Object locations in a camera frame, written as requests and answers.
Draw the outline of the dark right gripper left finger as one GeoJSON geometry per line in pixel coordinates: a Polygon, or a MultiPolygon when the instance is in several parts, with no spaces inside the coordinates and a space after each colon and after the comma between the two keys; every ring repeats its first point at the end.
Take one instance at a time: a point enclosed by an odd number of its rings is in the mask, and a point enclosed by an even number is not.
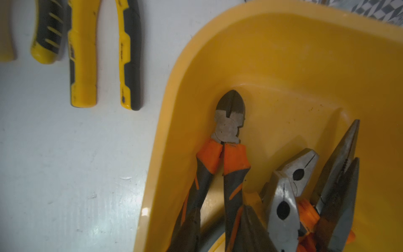
{"type": "Polygon", "coordinates": [[[200,209],[194,209],[171,242],[172,252],[196,252],[200,240],[200,209]]]}

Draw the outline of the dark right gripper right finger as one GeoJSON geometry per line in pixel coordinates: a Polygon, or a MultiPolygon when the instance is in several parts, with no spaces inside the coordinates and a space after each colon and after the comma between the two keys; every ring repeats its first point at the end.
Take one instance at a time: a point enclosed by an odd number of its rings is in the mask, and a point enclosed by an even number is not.
{"type": "Polygon", "coordinates": [[[238,210],[234,231],[235,252],[277,251],[255,210],[249,205],[243,205],[238,210]]]}

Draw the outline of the orange black long-nose pliers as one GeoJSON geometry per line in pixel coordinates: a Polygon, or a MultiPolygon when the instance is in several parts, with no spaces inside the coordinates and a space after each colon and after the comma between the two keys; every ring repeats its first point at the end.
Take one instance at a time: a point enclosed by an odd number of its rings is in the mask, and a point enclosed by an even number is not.
{"type": "Polygon", "coordinates": [[[342,252],[351,232],[360,159],[355,156],[361,121],[356,119],[325,163],[310,198],[320,215],[315,226],[316,252],[342,252]]]}

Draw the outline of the orange black diagonal cutters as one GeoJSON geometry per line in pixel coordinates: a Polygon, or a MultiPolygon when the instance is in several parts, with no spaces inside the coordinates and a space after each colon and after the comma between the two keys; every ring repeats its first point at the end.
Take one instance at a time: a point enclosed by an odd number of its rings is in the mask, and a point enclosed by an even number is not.
{"type": "Polygon", "coordinates": [[[196,153],[196,173],[176,219],[171,242],[190,212],[194,209],[201,211],[214,176],[223,170],[225,251],[234,252],[234,223],[243,206],[243,182],[251,169],[246,147],[239,138],[245,114],[245,103],[236,90],[228,91],[219,100],[214,115],[215,130],[196,153]]]}

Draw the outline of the small yellow needle-nose pliers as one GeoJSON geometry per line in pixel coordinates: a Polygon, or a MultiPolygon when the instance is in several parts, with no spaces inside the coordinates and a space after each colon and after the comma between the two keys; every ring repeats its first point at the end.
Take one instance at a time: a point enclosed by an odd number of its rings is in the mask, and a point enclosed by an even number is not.
{"type": "MultiPolygon", "coordinates": [[[[36,1],[36,23],[30,48],[41,64],[53,64],[59,55],[64,26],[62,1],[36,1]]],[[[1,1],[1,62],[11,62],[14,54],[10,32],[10,1],[1,1]]]]}

